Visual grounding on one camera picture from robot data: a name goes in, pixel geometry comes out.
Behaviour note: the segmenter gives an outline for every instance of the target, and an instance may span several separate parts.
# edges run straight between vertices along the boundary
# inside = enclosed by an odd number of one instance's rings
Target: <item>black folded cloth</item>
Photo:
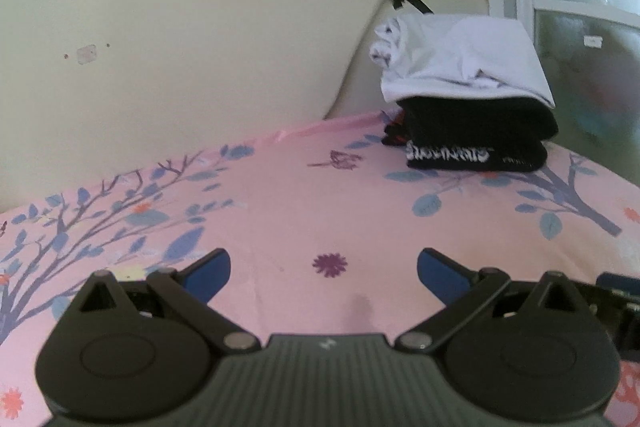
[[[546,162],[541,140],[558,133],[551,110],[528,97],[414,96],[385,128],[383,143],[405,145],[415,169],[531,172]]]

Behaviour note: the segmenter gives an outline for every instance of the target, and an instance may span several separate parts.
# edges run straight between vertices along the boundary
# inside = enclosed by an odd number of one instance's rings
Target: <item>bed sheet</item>
[[[441,308],[416,260],[433,247],[514,279],[640,275],[640,188],[550,144],[533,174],[410,171],[368,114],[166,160],[0,216],[0,424],[49,416],[36,355],[94,270],[142,279],[226,248],[210,306],[253,331],[390,339]],[[625,364],[608,416],[640,425]]]

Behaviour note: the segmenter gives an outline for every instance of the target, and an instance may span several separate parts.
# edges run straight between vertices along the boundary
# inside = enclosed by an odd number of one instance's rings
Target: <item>folded clothes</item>
[[[409,13],[376,28],[370,48],[387,102],[411,96],[529,97],[555,107],[522,24],[487,16]]]
[[[541,140],[558,132],[551,111],[533,98],[452,100],[416,96],[389,124],[387,145],[406,147],[416,169],[531,172],[546,162]]]

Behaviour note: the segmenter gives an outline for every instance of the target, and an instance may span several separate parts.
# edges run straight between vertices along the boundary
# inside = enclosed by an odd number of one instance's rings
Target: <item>white folded cloth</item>
[[[535,48],[513,19],[401,14],[378,26],[369,56],[383,68],[387,102],[411,96],[555,103]]]

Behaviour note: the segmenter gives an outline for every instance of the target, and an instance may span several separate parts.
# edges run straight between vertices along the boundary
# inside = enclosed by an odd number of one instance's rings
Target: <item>wall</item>
[[[1,0],[0,210],[322,118],[377,1]],[[378,75],[359,53],[344,111],[376,105]]]

